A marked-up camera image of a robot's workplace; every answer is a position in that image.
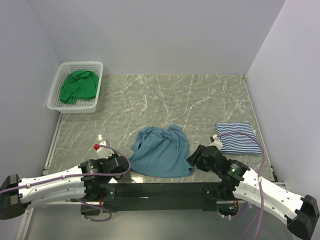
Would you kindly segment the teal tank top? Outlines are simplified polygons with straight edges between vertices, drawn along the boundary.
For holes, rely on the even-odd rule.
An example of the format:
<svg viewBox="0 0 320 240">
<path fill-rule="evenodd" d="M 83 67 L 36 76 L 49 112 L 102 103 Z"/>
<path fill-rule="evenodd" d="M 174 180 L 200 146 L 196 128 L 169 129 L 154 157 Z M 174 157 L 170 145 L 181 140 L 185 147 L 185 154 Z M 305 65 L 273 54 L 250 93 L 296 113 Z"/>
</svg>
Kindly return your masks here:
<svg viewBox="0 0 320 240">
<path fill-rule="evenodd" d="M 139 174 L 159 178 L 184 178 L 194 172 L 188 163 L 189 141 L 175 124 L 167 129 L 146 127 L 138 132 L 131 146 L 131 169 Z"/>
</svg>

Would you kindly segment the blue white striped tank top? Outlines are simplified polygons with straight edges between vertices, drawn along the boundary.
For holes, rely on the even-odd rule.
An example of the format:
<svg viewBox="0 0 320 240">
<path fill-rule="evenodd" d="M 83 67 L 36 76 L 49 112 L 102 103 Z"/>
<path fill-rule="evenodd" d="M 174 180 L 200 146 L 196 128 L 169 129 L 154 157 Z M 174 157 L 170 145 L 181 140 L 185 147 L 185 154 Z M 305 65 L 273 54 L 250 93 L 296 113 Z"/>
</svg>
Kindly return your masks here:
<svg viewBox="0 0 320 240">
<path fill-rule="evenodd" d="M 221 122 L 215 124 L 218 138 L 222 142 L 221 153 L 230 155 L 260 155 L 262 149 L 248 121 Z"/>
</svg>

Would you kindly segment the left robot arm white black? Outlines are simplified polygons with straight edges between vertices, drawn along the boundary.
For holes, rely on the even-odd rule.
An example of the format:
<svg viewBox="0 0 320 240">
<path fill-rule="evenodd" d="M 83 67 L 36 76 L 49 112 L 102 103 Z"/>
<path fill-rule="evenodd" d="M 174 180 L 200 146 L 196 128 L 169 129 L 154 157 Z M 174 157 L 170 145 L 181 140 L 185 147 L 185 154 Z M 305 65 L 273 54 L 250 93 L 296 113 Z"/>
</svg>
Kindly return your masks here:
<svg viewBox="0 0 320 240">
<path fill-rule="evenodd" d="M 40 177 L 9 175 L 0 187 L 0 218 L 19 217 L 27 209 L 67 199 L 94 201 L 113 177 L 125 175 L 131 164 L 124 156 L 90 159 L 79 166 Z"/>
</svg>

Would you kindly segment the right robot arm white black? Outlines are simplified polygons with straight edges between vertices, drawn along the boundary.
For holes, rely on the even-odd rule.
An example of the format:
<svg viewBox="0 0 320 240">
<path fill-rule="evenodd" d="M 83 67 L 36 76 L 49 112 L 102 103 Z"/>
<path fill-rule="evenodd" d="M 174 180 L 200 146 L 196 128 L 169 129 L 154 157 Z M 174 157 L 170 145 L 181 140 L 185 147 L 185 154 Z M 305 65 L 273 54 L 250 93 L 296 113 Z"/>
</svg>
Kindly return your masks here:
<svg viewBox="0 0 320 240">
<path fill-rule="evenodd" d="M 227 159 L 213 145 L 199 145 L 187 162 L 201 171 L 213 172 L 221 179 L 216 190 L 204 191 L 204 197 L 216 201 L 244 200 L 278 218 L 296 237 L 312 238 L 320 218 L 313 196 L 301 196 L 276 185 L 240 161 Z"/>
</svg>

